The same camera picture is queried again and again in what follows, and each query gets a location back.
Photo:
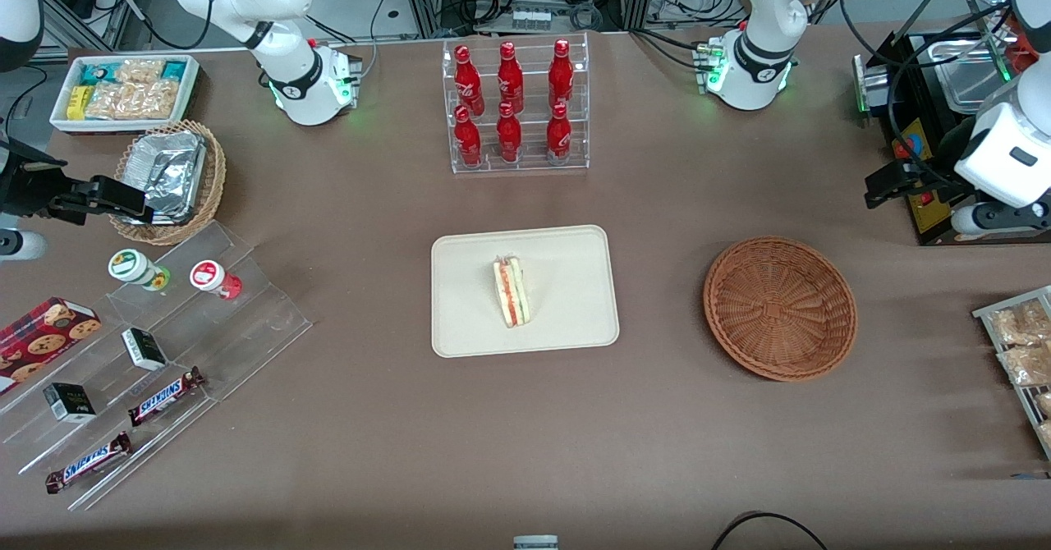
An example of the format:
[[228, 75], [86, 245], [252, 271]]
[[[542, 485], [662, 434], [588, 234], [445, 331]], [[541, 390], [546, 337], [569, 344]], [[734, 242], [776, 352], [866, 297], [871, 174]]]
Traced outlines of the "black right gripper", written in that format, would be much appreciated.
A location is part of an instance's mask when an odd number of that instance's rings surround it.
[[[76, 193], [81, 183], [62, 169], [67, 162], [50, 158], [20, 141], [3, 141], [7, 161], [1, 175], [1, 206], [3, 213], [20, 218], [33, 216], [56, 218], [70, 224], [86, 223], [87, 213], [65, 209], [67, 205], [83, 205]], [[110, 220], [123, 224], [154, 224], [154, 210], [141, 190], [108, 176], [92, 176], [90, 198], [95, 206], [110, 211]]]

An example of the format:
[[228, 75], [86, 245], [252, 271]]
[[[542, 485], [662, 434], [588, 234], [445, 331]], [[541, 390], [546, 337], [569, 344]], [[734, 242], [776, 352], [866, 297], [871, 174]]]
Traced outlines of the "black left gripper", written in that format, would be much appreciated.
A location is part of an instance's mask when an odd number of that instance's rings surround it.
[[953, 171], [953, 162], [935, 164], [897, 160], [901, 179], [897, 183], [897, 166], [883, 166], [865, 177], [865, 206], [877, 209], [890, 199], [920, 197], [930, 193], [945, 204], [956, 204], [976, 193], [975, 187]]

